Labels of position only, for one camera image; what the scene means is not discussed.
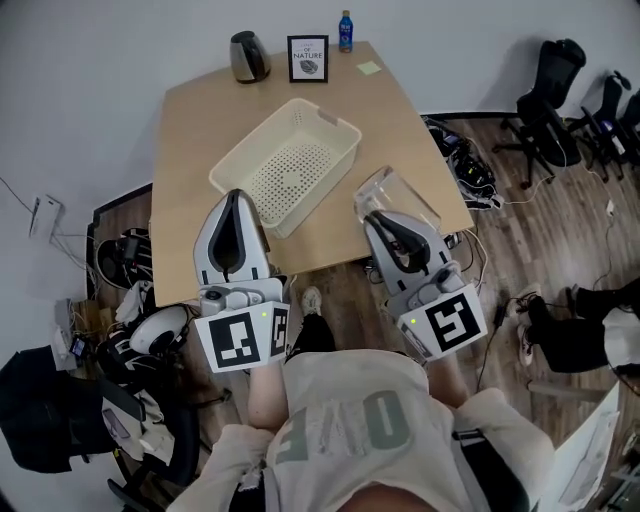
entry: wooden floor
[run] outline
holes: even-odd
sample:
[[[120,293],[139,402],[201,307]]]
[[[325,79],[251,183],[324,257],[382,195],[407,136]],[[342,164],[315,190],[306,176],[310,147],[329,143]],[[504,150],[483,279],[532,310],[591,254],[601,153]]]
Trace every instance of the wooden floor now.
[[[541,174],[534,175],[534,187],[522,191],[519,187],[526,160],[520,153],[493,154],[490,149],[498,142],[511,142],[507,132],[496,120],[451,122],[450,126],[471,137],[497,178],[497,188],[507,201],[530,199]],[[531,282],[542,285],[548,302],[565,304],[563,289],[575,283],[592,288],[596,279],[611,270],[599,284],[615,288],[640,275],[640,179],[625,169],[622,182],[612,178],[604,185],[580,164],[562,171],[552,184],[543,183],[537,195],[526,204],[505,205],[502,210],[474,214],[477,234],[488,253],[480,299],[490,325],[499,303],[517,294]],[[605,233],[610,219],[605,214],[607,202],[615,206],[613,224]],[[150,213],[151,194],[141,196],[102,215],[96,229],[98,240],[115,237],[129,227],[146,227]],[[470,246],[465,241],[453,250],[463,268],[470,262]],[[477,280],[480,262],[475,253],[474,264],[465,272],[466,278]],[[376,348],[407,350],[399,332],[380,313],[386,298],[384,285],[371,284],[362,265],[350,263],[299,276],[297,293],[307,285],[316,285],[323,293],[323,314],[331,326],[341,349]],[[117,307],[122,298],[107,285],[98,294],[102,305]],[[567,315],[554,308],[558,318]],[[608,369],[579,375],[559,375],[551,372],[544,356],[536,348],[534,364],[523,368],[518,363],[518,343],[515,323],[506,321],[493,341],[487,360],[482,386],[496,386],[507,395],[521,414],[530,418],[559,444],[589,414],[593,406],[570,400],[556,400],[533,395],[526,389],[531,379],[575,384],[586,388],[609,389],[615,377]],[[465,378],[475,389],[487,340],[461,350],[459,359]],[[229,376],[212,376],[204,353],[196,339],[185,347],[185,369],[199,400],[214,397],[221,386],[229,385]],[[246,388],[244,375],[231,376],[234,386]],[[236,393],[233,404],[215,406],[201,411],[203,435],[215,441],[220,428],[227,422],[245,417],[245,393]],[[625,387],[621,393],[622,417],[618,423],[614,454],[634,421],[640,420],[640,400]]]

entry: white wall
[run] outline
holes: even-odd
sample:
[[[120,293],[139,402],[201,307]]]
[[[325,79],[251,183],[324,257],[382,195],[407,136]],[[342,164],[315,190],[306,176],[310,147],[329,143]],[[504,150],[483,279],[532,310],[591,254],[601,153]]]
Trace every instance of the white wall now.
[[[82,233],[95,207],[152,179],[166,89],[228,65],[236,31],[255,30],[273,53],[288,34],[335,42],[343,8],[419,112],[512,111],[546,38],[573,38],[587,53],[563,113],[606,70],[640,86],[635,0],[7,0],[0,175],[29,201],[61,200],[63,229]],[[27,239],[28,220],[0,186],[0,365],[48,341],[55,298],[83,292],[79,269]],[[104,483],[112,471],[106,460],[56,477],[27,473],[0,441],[0,488],[19,511],[114,509]]]

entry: framed picture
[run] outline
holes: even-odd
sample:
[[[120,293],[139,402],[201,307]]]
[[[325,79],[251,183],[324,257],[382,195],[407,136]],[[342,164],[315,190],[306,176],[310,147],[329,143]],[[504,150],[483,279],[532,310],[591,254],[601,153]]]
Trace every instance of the framed picture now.
[[[289,82],[329,80],[329,36],[288,36]]]

